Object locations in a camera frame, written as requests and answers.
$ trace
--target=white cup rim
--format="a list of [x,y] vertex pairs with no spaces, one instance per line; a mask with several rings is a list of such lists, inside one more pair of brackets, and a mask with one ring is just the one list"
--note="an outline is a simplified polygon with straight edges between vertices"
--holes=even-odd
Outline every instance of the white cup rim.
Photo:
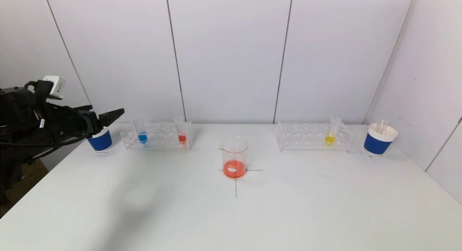
[[379,123],[372,123],[371,125],[369,125],[369,134],[373,138],[379,141],[391,142],[398,136],[398,131],[396,131],[396,129],[388,125],[385,125],[383,127],[386,131],[386,134],[379,133],[377,130],[379,126],[381,126],[381,124]]

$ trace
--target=black line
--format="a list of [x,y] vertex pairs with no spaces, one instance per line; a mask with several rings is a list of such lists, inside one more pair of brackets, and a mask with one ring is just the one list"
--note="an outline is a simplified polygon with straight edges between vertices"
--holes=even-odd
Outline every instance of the black line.
[[441,152],[441,150],[444,148],[444,146],[446,146],[446,144],[448,143],[449,141],[449,138],[452,137],[452,134],[454,134],[454,132],[456,131],[457,127],[460,125],[460,120],[459,122],[457,123],[456,127],[452,130],[451,134],[449,135],[448,139],[446,139],[446,141],[444,142],[443,146],[441,146],[441,148],[439,149],[439,151],[437,152],[436,156],[433,158],[433,160],[430,162],[430,164],[428,165],[427,169],[425,169],[425,172],[430,168],[430,166],[432,166],[433,162],[435,161],[435,159],[438,157],[439,153]]
[[367,109],[367,112],[366,112],[366,115],[364,116],[362,124],[366,124],[366,120],[368,120],[369,115],[371,113],[373,113],[373,109],[374,109],[373,107],[375,106],[376,102],[378,101],[378,97],[382,93],[383,85],[387,81],[388,73],[390,72],[391,65],[393,64],[393,60],[395,59],[395,56],[397,54],[399,45],[400,45],[401,40],[402,40],[402,36],[405,33],[407,23],[409,22],[411,10],[412,10],[412,8],[414,6],[414,1],[415,0],[411,0],[411,3],[409,3],[409,7],[407,8],[407,11],[406,11],[406,16],[404,16],[403,25],[401,26],[401,29],[400,29],[400,31],[398,33],[398,37],[395,40],[395,45],[393,46],[393,49],[391,50],[391,54],[390,54],[390,57],[388,59],[387,65],[385,66],[385,70],[383,71],[382,77],[380,78],[380,82],[378,83],[378,86],[377,86],[376,91],[374,93],[374,97],[372,98],[371,104],[369,105],[369,108]]
[[82,80],[81,80],[81,78],[79,76],[79,73],[77,72],[77,69],[75,68],[74,61],[72,61],[72,57],[69,54],[69,50],[67,49],[66,42],[64,42],[64,38],[62,37],[61,30],[59,30],[58,23],[56,22],[55,15],[53,14],[53,10],[51,9],[50,2],[48,0],[47,0],[47,4],[48,4],[48,8],[50,9],[51,16],[53,17],[53,20],[55,21],[55,25],[56,25],[56,28],[58,29],[59,36],[61,37],[62,43],[64,44],[64,48],[66,49],[67,55],[69,56],[69,60],[71,60],[72,67],[74,67],[75,74],[77,75],[77,78],[79,79],[79,82],[80,82],[80,85],[82,86],[82,89],[84,90],[84,93],[85,93],[85,96],[86,96],[86,98],[88,100],[88,103],[91,105],[91,101],[88,98],[88,94],[86,93],[85,87],[84,87],[84,85],[82,83]]
[[281,72],[279,73],[278,93],[276,94],[276,106],[274,107],[273,124],[276,120],[276,110],[278,109],[279,88],[281,87],[282,66],[284,65],[284,54],[286,53],[287,32],[289,31],[290,12],[292,11],[292,0],[290,0],[289,16],[287,17],[286,38],[284,39],[284,49],[282,50]]
[[186,110],[184,108],[184,100],[183,100],[183,90],[181,89],[181,79],[180,79],[180,69],[178,67],[178,58],[176,56],[176,46],[175,46],[175,38],[173,36],[173,26],[172,26],[172,17],[170,16],[170,5],[169,5],[169,0],[167,0],[167,10],[169,12],[169,21],[170,21],[170,31],[172,32],[172,41],[173,41],[173,51],[175,52],[175,62],[176,62],[176,71],[178,72],[178,83],[180,84],[180,93],[181,93],[181,103],[183,103],[183,115],[184,115],[184,120],[188,121],[186,119]]

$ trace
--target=test tube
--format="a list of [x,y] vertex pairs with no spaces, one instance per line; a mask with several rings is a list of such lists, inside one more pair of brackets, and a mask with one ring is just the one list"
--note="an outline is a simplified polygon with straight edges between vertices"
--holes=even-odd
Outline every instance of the test tube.
[[335,142],[335,136],[340,126],[341,118],[337,116],[331,116],[329,122],[329,130],[326,133],[326,144],[332,146]]
[[138,134],[138,139],[140,143],[145,144],[147,142],[147,134],[144,126],[144,121],[142,118],[134,119],[133,126]]
[[182,144],[186,144],[186,122],[183,116],[177,116],[173,119],[175,123],[176,132],[178,133],[178,140]]
[[378,132],[380,134],[385,134],[384,132],[387,130],[387,126],[388,126],[388,120],[382,119],[382,121],[381,121],[381,123],[379,124],[379,127],[378,127]]

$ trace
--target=beaker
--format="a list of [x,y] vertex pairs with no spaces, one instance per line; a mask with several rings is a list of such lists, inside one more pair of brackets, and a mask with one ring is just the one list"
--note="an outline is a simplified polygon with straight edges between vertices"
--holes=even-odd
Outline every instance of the beaker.
[[178,133],[178,140],[182,144],[186,144],[186,122],[182,116],[177,116],[173,119],[175,123],[176,132]]
[[231,178],[245,174],[247,164],[247,141],[241,136],[233,136],[221,142],[223,153],[223,172]]
[[337,135],[341,121],[342,119],[337,116],[330,117],[329,128],[326,132],[326,144],[328,146],[332,146],[334,144],[335,136]]

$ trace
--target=red liquid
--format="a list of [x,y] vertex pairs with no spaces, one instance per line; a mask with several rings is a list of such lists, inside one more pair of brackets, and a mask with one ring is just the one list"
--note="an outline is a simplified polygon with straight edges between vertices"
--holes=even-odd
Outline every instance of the red liquid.
[[230,160],[223,166],[223,172],[231,178],[239,178],[246,172],[245,164],[236,160]]
[[186,144],[186,135],[184,134],[178,135],[178,140],[180,140],[180,143]]

